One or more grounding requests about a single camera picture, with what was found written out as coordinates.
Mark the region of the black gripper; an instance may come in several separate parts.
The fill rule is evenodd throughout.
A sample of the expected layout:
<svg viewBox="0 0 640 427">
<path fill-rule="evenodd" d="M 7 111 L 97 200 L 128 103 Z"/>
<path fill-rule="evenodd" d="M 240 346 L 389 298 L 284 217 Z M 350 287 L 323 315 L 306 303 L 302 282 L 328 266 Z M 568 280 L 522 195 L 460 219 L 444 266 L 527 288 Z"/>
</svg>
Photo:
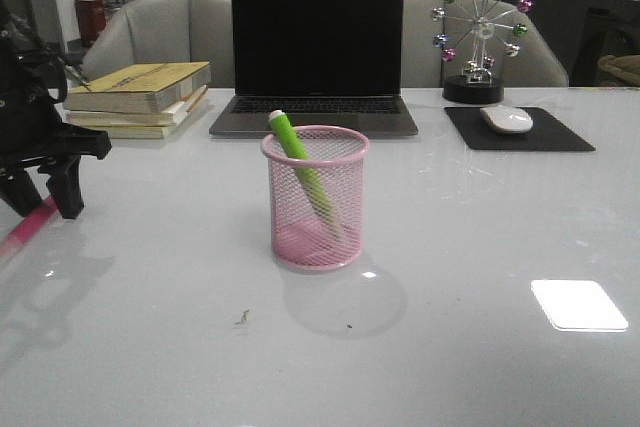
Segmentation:
<svg viewBox="0 0 640 427">
<path fill-rule="evenodd" d="M 27 169 L 47 174 L 46 186 L 65 219 L 84 209 L 79 183 L 83 155 L 101 160 L 104 131 L 64 122 L 55 105 L 66 99 L 66 75 L 82 77 L 51 51 L 20 17 L 1 6 L 1 199 L 26 217 L 43 202 Z"/>
</svg>

